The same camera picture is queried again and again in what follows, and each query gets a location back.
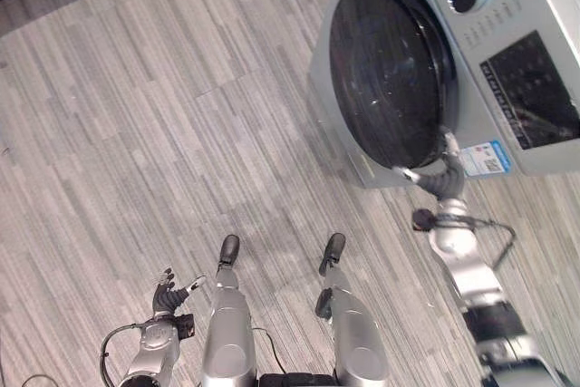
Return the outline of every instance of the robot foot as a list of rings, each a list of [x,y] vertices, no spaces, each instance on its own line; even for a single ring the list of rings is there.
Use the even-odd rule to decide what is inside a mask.
[[[321,276],[326,276],[326,268],[329,265],[334,265],[338,263],[341,259],[341,254],[344,250],[344,244],[346,244],[346,237],[342,233],[334,233],[328,239],[326,248],[324,249],[323,261],[318,267],[318,273]]]
[[[236,263],[238,253],[239,237],[236,235],[227,235],[222,242],[221,250],[219,251],[219,267],[232,267]]]

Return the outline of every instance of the robot leg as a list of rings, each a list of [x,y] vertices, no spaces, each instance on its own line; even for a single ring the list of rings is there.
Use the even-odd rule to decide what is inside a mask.
[[[344,236],[334,234],[320,268],[325,280],[316,314],[332,322],[338,382],[355,387],[382,387],[389,365],[379,327],[366,306],[352,294],[346,275],[336,265],[343,247]]]
[[[232,270],[235,256],[224,263],[223,253],[222,247],[201,383],[203,387],[252,387],[256,382],[256,352],[250,311]]]

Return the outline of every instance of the qr code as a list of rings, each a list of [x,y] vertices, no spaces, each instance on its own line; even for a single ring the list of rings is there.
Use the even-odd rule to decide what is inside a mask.
[[[483,163],[486,165],[489,172],[503,172],[497,159],[486,159]]]

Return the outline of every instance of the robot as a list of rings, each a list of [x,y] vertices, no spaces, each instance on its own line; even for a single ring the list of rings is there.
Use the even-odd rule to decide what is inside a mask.
[[[459,146],[452,133],[443,132],[446,170],[439,175],[421,175],[396,168],[403,177],[436,196],[437,214],[420,209],[413,213],[413,227],[428,233],[431,250],[446,273],[458,309],[475,342],[480,363],[488,368],[483,387],[573,387],[540,354],[494,269],[478,250],[475,230],[481,220],[469,215],[461,199],[464,170]],[[292,387],[352,385],[382,387],[389,376],[387,355],[379,326],[364,303],[352,292],[347,275],[339,267],[345,237],[335,233],[323,253],[319,273],[323,290],[315,313],[332,321],[335,370],[333,375],[311,373],[264,374],[256,379],[256,352],[250,311],[234,272],[240,242],[235,235],[222,244],[217,264],[216,290],[202,362],[203,387]],[[198,288],[205,277],[173,290],[171,270],[158,284],[153,297],[153,317],[144,324],[115,330],[103,341],[101,377],[106,387],[115,387],[106,372],[106,344],[118,331],[140,328],[140,349],[119,387],[169,387],[173,365],[179,358],[179,343],[194,335],[192,314],[176,317],[175,310]]]

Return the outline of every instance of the washing machine door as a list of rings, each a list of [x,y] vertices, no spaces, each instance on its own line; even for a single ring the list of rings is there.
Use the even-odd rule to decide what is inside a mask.
[[[344,121],[373,160],[418,168],[440,156],[440,126],[456,126],[457,84],[425,0],[340,0],[330,65]]]

